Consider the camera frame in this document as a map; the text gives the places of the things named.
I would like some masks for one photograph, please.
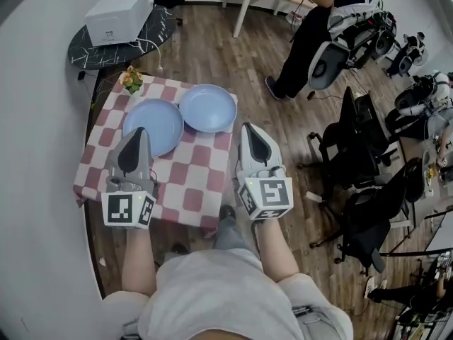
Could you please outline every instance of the plate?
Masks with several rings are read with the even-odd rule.
[[[179,109],[190,127],[208,133],[225,131],[237,114],[232,95],[212,84],[200,84],[185,92]]]
[[[160,98],[147,99],[126,116],[122,134],[143,127],[149,135],[151,156],[161,156],[176,147],[183,136],[184,121],[178,108]]]

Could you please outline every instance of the white robot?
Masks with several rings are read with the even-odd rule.
[[[333,8],[327,29],[331,40],[321,44],[311,61],[308,83],[314,90],[327,89],[343,69],[361,69],[374,54],[387,55],[396,41],[396,21],[378,7],[379,0],[365,0]],[[358,52],[366,48],[357,58]]]
[[[279,218],[293,208],[292,179],[286,177],[280,148],[271,136],[244,123],[239,161],[238,195],[251,220]]]
[[[143,127],[124,136],[109,152],[107,193],[101,194],[105,225],[142,229],[149,226],[157,189],[157,182],[150,175],[151,164],[149,136]]]

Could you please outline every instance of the jeans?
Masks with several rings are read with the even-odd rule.
[[[243,240],[236,220],[232,217],[226,217],[219,223],[212,248],[222,250],[240,248],[251,251],[251,248]]]
[[[278,98],[294,98],[304,88],[312,59],[321,44],[331,39],[327,31],[330,13],[330,9],[317,6],[302,21],[294,36],[289,57],[273,87],[273,93]]]

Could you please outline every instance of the shoe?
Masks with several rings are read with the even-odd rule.
[[[381,284],[379,285],[380,290],[385,290],[387,288],[387,279],[382,280]]]
[[[236,212],[231,205],[222,205],[220,207],[219,219],[222,221],[225,218],[232,217],[236,220]]]
[[[367,287],[365,288],[365,298],[368,298],[368,295],[376,290],[376,285],[374,284],[374,277],[368,278]]]
[[[274,85],[275,85],[275,79],[272,76],[267,76],[265,78],[264,85],[266,86],[266,88],[268,89],[269,93],[272,95],[272,97],[274,99],[276,99],[277,101],[283,101],[284,100],[284,98],[279,98],[279,97],[277,97],[274,94],[273,88],[274,88]]]
[[[185,248],[184,244],[181,244],[180,242],[173,244],[173,246],[171,246],[170,252],[177,254],[189,254],[188,249]]]

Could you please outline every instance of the pink and white tablecloth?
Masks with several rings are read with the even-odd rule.
[[[148,98],[161,98],[177,104],[192,86],[144,76],[142,95],[130,97],[120,83],[116,83],[91,131],[77,170],[74,192],[79,205],[87,198],[101,201],[108,176],[105,161],[122,137],[122,124],[127,113]],[[153,217],[207,229],[217,226],[232,129],[207,134],[186,125],[178,146],[168,154],[154,158],[152,169],[160,186]]]

